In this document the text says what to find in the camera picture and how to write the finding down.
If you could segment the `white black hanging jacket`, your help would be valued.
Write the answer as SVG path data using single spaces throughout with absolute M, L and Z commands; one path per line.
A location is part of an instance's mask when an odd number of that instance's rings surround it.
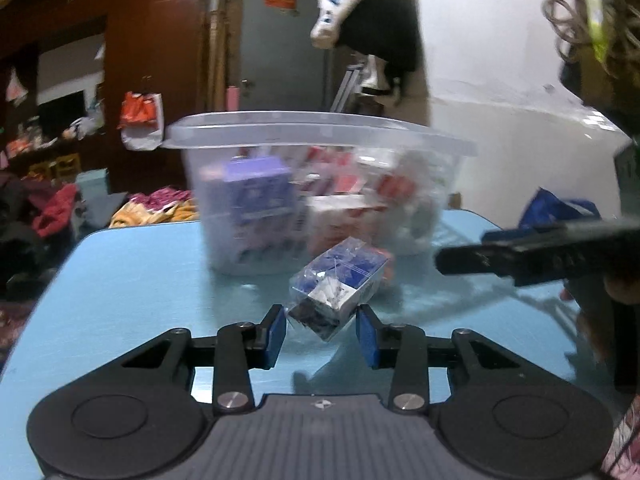
M 318 0 L 318 10 L 312 45 L 322 50 L 346 46 L 365 56 L 370 77 L 361 87 L 399 103 L 407 76 L 420 64 L 416 0 Z

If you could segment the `white perforated plastic basket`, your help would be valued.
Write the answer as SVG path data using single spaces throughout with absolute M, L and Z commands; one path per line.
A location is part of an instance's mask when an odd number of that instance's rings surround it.
M 318 112 L 206 113 L 169 126 L 200 210 L 210 266 L 230 275 L 292 272 L 356 237 L 390 254 L 426 252 L 459 168 L 474 143 L 401 120 Z M 233 263 L 224 166 L 279 156 L 293 171 L 294 216 L 276 252 Z

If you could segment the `dark red wooden wardrobe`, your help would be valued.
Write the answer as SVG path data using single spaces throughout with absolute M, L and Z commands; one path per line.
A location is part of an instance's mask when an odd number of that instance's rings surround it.
M 102 26 L 106 133 L 82 148 L 82 163 L 107 169 L 115 191 L 183 186 L 178 152 L 125 148 L 118 131 L 120 104 L 128 91 L 158 93 L 168 124 L 201 109 L 205 14 L 205 0 L 13 0 L 1 11 L 1 57 L 51 47 Z

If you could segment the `blue white box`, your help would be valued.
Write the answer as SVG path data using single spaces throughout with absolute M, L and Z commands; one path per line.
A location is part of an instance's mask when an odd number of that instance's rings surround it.
M 328 341 L 393 277 L 394 257 L 347 237 L 290 279 L 288 317 Z

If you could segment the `grey door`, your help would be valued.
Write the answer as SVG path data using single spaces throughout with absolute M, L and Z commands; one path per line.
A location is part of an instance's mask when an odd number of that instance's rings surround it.
M 243 0 L 241 110 L 323 110 L 326 51 L 311 44 L 317 0 Z

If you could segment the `orange yellow blanket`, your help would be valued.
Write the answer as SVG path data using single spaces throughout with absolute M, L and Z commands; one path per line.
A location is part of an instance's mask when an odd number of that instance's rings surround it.
M 168 186 L 145 195 L 134 194 L 111 218 L 110 229 L 151 224 L 198 221 L 198 204 L 190 191 Z

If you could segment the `purple medicine box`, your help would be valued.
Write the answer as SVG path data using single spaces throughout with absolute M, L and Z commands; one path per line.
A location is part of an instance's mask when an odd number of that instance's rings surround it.
M 222 174 L 230 257 L 249 263 L 272 256 L 294 216 L 293 171 L 279 156 L 232 159 Z

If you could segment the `dark clothes pile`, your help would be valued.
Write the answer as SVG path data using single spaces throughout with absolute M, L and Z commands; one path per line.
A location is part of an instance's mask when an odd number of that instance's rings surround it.
M 1 299 L 30 301 L 48 286 L 75 246 L 73 183 L 1 174 Z

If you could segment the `red white hanging bag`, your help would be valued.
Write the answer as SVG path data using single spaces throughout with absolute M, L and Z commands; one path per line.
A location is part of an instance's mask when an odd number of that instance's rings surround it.
M 129 151 L 152 152 L 164 140 L 164 108 L 160 93 L 128 91 L 122 100 L 119 125 L 122 144 Z

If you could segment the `blue woven bag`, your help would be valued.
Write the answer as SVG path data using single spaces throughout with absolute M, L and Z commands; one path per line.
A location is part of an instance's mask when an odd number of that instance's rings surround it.
M 559 198 L 545 188 L 538 188 L 522 213 L 518 227 L 527 229 L 555 222 L 600 218 L 600 211 L 590 200 Z

